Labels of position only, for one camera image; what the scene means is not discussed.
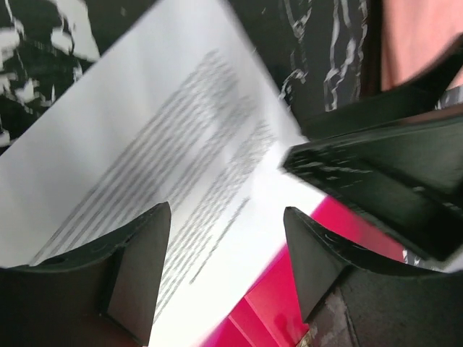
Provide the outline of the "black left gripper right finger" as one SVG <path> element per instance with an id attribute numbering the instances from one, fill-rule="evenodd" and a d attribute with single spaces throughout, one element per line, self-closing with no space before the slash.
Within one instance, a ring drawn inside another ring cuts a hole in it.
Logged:
<path id="1" fill-rule="evenodd" d="M 314 346 L 460 346 L 462 273 L 398 262 L 284 211 L 302 319 Z"/>

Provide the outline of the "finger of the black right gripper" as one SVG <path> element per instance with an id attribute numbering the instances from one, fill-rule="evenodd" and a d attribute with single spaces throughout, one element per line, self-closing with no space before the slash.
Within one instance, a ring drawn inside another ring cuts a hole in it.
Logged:
<path id="1" fill-rule="evenodd" d="M 293 147 L 284 169 L 426 259 L 462 245 L 462 118 Z"/>
<path id="2" fill-rule="evenodd" d="M 322 140 L 429 112 L 461 68 L 462 49 L 448 50 L 430 67 L 398 87 L 302 119 L 301 133 L 309 140 Z"/>

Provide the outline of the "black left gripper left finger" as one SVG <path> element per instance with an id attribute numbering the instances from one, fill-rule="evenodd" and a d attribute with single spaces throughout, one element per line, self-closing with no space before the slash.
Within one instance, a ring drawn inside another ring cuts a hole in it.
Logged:
<path id="1" fill-rule="evenodd" d="M 162 202 L 42 263 L 1 270 L 3 346 L 146 346 L 171 227 Z"/>

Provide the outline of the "red plastic clip folder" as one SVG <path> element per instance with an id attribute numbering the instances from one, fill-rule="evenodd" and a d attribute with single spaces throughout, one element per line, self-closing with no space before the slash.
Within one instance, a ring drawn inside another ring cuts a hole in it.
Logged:
<path id="1" fill-rule="evenodd" d="M 403 246 L 361 221 L 341 203 L 325 198 L 310 216 L 336 234 L 385 257 L 404 261 Z M 308 331 L 302 322 L 284 246 L 201 346 L 295 346 Z"/>

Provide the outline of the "white printed paper sheet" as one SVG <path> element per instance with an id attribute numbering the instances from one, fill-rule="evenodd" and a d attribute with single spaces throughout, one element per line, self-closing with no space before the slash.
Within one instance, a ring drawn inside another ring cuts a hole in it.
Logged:
<path id="1" fill-rule="evenodd" d="M 228 1 L 1 3 L 1 270 L 168 203 L 146 346 L 201 346 L 322 200 L 301 141 Z"/>

